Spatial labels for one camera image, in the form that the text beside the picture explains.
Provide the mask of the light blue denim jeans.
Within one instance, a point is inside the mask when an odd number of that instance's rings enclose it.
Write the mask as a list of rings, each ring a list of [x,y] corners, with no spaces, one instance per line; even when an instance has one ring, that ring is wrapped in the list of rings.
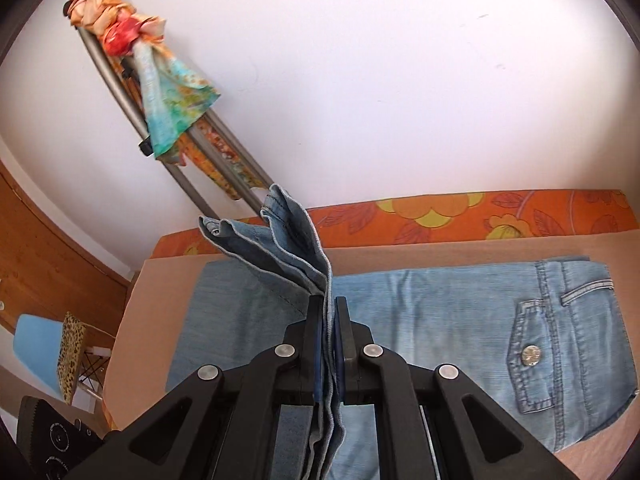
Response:
[[[270,188],[260,214],[258,226],[198,222],[224,256],[194,288],[166,385],[205,364],[247,364],[321,296],[326,402],[319,414],[288,410],[283,440],[309,428],[324,478],[378,476],[372,410],[337,399],[337,297],[377,344],[420,367],[459,367],[553,452],[611,426],[637,396],[614,283],[600,262],[577,256],[337,276],[310,215],[282,188]]]

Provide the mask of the leopard print cushion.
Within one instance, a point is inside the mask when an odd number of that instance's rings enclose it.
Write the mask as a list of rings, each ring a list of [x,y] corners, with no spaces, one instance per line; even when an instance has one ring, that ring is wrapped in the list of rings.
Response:
[[[80,363],[85,352],[87,327],[79,318],[67,312],[62,323],[60,351],[56,377],[63,401],[70,405],[77,388]]]

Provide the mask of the pink bed blanket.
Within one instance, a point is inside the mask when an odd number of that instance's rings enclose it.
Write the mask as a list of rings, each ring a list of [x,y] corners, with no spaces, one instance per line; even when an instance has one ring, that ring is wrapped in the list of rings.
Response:
[[[484,242],[330,248],[337,275],[383,270],[534,261],[587,256],[610,269],[631,345],[639,345],[639,233],[485,240]],[[111,426],[124,428],[165,393],[168,370],[198,277],[211,255],[148,260],[132,290],[116,335],[104,386]],[[582,479],[605,479],[639,431],[639,405],[611,427],[559,452]]]

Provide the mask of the orange floral bed sheet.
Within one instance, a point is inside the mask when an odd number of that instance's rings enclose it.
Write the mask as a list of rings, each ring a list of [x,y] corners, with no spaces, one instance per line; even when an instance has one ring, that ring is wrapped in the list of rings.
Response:
[[[311,208],[325,248],[574,236],[636,230],[616,190],[495,191],[386,198]]]

